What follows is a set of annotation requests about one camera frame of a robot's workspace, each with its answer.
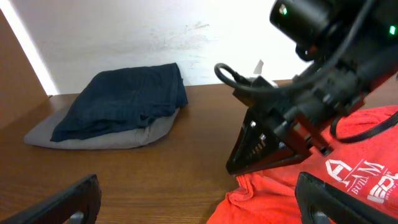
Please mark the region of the red printed t-shirt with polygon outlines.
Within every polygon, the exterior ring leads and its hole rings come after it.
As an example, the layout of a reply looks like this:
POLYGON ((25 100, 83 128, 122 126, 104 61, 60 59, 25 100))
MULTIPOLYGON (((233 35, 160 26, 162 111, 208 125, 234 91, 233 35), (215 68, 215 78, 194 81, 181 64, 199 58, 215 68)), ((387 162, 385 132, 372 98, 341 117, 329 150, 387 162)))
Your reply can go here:
POLYGON ((323 136, 332 152, 315 148, 303 162, 238 176, 210 223, 396 223, 397 128, 367 140, 343 138, 380 127, 396 106, 359 110, 323 136))

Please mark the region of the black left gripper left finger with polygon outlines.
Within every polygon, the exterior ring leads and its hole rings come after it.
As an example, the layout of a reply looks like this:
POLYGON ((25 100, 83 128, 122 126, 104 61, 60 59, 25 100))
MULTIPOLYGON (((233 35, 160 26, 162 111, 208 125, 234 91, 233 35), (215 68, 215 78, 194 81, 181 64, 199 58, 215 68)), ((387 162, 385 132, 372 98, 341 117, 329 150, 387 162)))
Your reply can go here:
POLYGON ((101 196, 97 175, 90 174, 1 223, 95 223, 101 207, 101 196))

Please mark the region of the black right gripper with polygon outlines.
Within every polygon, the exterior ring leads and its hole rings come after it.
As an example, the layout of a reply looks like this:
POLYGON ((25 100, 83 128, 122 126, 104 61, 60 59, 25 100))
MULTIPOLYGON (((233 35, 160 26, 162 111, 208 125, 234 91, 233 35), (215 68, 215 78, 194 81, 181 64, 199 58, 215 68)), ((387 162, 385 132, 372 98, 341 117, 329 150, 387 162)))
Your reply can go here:
POLYGON ((330 147, 320 131, 338 115, 349 115, 379 80, 377 64, 357 68, 341 63, 299 90, 262 96, 235 90, 248 105, 238 139, 226 163, 230 175, 299 164, 330 147))

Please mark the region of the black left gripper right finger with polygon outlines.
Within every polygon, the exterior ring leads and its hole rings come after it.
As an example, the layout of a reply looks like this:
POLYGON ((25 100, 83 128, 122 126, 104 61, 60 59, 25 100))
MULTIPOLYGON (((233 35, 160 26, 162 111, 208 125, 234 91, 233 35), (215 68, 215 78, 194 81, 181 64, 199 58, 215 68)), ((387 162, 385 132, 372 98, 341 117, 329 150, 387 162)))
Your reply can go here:
POLYGON ((301 222, 395 224, 395 218, 370 207, 308 172, 298 175, 295 188, 301 222))

